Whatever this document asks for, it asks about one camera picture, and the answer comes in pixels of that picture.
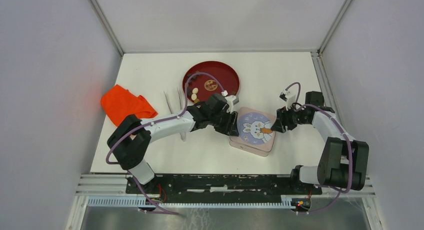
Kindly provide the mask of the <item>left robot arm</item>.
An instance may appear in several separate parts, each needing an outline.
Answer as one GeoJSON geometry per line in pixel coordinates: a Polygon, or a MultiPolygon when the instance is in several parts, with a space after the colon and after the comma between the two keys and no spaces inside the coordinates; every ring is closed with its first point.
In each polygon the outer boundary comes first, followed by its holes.
{"type": "Polygon", "coordinates": [[[223,96],[214,93],[206,101],[186,106],[180,113],[166,117],[139,119],[134,114],[127,116],[107,140],[110,156],[116,158],[123,170],[127,171],[144,193],[152,193],[157,188],[155,173],[145,161],[149,144],[179,133],[189,133],[212,126],[218,133],[238,136],[238,113],[234,105],[239,101],[235,95],[223,96]]]}

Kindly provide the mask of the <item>metal tongs white handle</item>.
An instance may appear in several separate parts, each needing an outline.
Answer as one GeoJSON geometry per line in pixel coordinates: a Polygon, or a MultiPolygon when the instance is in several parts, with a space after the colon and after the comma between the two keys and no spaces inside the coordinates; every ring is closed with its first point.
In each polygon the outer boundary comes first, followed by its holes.
{"type": "MultiPolygon", "coordinates": [[[[178,102],[177,111],[181,111],[183,109],[183,98],[182,98],[183,95],[182,95],[181,90],[178,87],[176,88],[175,91],[177,93],[177,102],[178,102]]],[[[168,107],[170,113],[173,114],[175,111],[173,109],[173,105],[171,103],[171,98],[170,98],[170,96],[172,96],[172,94],[169,94],[168,91],[164,91],[163,93],[164,93],[164,97],[165,97],[165,100],[166,100],[167,107],[168,107]]],[[[180,133],[180,139],[181,139],[182,142],[186,142],[187,134],[185,132],[181,132],[180,133]]]]}

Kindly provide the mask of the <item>silver tin lid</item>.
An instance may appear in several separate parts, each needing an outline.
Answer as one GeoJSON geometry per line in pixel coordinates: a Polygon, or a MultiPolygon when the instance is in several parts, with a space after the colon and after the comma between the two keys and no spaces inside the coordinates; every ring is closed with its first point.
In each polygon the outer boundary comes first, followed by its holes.
{"type": "Polygon", "coordinates": [[[276,136],[275,132],[271,130],[275,120],[276,117],[274,115],[248,107],[241,107],[237,116],[239,136],[248,136],[256,139],[271,138],[272,135],[276,136]]]}

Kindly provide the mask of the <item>pink compartment box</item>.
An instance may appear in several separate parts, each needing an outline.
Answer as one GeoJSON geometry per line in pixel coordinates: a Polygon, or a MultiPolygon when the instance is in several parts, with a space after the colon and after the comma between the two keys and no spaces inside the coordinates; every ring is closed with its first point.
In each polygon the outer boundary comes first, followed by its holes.
{"type": "Polygon", "coordinates": [[[262,157],[266,157],[270,154],[274,141],[274,135],[272,135],[271,138],[265,137],[261,139],[248,136],[231,136],[229,138],[230,146],[262,157]]]}

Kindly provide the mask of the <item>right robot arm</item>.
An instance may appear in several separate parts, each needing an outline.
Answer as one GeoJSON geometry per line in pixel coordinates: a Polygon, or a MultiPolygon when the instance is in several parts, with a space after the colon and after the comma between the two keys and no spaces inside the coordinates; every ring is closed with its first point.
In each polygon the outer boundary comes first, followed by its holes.
{"type": "Polygon", "coordinates": [[[342,127],[334,110],[325,105],[321,92],[310,91],[305,104],[288,90],[279,96],[285,106],[277,109],[274,132],[285,133],[299,125],[312,125],[325,141],[316,166],[297,165],[291,172],[289,188],[295,194],[308,189],[309,184],[330,187],[342,193],[362,190],[368,166],[369,145],[358,141],[342,127]]]}

